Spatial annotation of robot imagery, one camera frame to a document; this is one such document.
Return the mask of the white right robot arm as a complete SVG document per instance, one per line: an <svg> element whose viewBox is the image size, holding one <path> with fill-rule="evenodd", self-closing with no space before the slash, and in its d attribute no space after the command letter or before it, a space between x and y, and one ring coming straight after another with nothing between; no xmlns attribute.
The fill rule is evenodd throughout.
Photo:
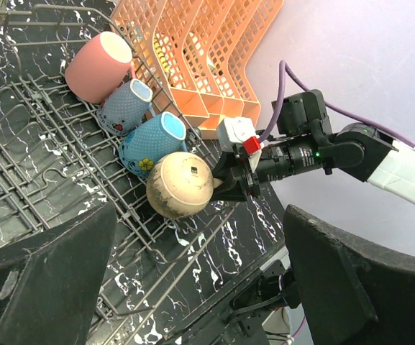
<svg viewBox="0 0 415 345"><path fill-rule="evenodd" d="M212 170L213 201L260 196L263 183L322 169L339 169L415 205L415 149L362 122L334 133L319 90L283 99L279 138L260 143L248 118L223 119L216 132L222 155Z"/></svg>

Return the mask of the tan brown mug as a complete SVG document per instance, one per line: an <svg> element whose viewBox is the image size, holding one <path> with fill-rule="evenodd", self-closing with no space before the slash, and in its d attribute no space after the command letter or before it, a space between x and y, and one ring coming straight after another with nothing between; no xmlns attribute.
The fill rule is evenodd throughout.
<svg viewBox="0 0 415 345"><path fill-rule="evenodd" d="M202 211L214 189L222 184L199 156L174 152L164 156L151 170L146 196L152 208L169 219L182 219Z"/></svg>

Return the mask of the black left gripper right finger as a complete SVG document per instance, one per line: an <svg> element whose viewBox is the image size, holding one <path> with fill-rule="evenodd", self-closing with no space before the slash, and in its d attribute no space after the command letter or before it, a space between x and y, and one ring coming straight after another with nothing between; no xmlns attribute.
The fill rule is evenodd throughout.
<svg viewBox="0 0 415 345"><path fill-rule="evenodd" d="M415 256L293 205L283 225L315 344L415 344Z"/></svg>

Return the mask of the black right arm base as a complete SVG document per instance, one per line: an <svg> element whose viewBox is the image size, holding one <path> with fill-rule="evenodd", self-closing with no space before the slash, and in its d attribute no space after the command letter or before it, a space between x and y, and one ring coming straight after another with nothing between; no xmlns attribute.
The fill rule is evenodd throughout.
<svg viewBox="0 0 415 345"><path fill-rule="evenodd" d="M294 309L300 304L292 267L285 268L276 260L232 300L227 323L245 340L258 343L267 338L262 322L271 312L285 307Z"/></svg>

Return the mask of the small grey-blue heart mug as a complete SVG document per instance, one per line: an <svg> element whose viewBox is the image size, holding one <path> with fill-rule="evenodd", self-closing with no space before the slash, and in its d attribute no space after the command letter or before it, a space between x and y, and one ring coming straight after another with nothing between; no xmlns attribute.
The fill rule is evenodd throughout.
<svg viewBox="0 0 415 345"><path fill-rule="evenodd" d="M147 112L155 116L153 92L146 83L133 78L116 89L98 109L99 126L110 134L125 137L142 123Z"/></svg>

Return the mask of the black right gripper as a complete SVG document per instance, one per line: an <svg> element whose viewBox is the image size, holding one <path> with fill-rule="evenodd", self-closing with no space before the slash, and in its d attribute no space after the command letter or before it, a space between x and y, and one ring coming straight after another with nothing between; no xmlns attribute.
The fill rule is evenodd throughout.
<svg viewBox="0 0 415 345"><path fill-rule="evenodd" d="M393 138L361 122L334 133L321 91L313 89L283 100L277 120L280 134L262 148L254 171L239 154L223 152L212 170L210 201L245 202L260 195L260 184L322 169L340 169L365 182L393 150Z"/></svg>

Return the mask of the teal floral mug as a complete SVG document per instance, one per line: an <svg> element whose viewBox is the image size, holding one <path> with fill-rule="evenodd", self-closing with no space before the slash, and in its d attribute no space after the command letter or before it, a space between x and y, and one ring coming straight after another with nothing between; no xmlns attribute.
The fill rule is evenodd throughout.
<svg viewBox="0 0 415 345"><path fill-rule="evenodd" d="M164 111L132 130L121 142L118 154L133 175L147 178L164 156L187 152L186 126L176 115Z"/></svg>

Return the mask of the pink mug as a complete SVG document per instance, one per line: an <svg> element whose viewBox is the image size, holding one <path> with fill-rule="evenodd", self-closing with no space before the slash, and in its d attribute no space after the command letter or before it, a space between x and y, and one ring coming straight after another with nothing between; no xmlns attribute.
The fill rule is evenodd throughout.
<svg viewBox="0 0 415 345"><path fill-rule="evenodd" d="M65 69L69 89L80 99L102 103L131 69L132 49L114 32L102 32L87 42Z"/></svg>

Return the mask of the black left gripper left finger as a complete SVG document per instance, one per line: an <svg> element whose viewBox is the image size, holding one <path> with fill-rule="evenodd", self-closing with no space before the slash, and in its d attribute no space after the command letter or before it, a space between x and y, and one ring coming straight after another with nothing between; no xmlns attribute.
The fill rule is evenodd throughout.
<svg viewBox="0 0 415 345"><path fill-rule="evenodd" d="M84 344L117 226L105 203L0 248L0 344Z"/></svg>

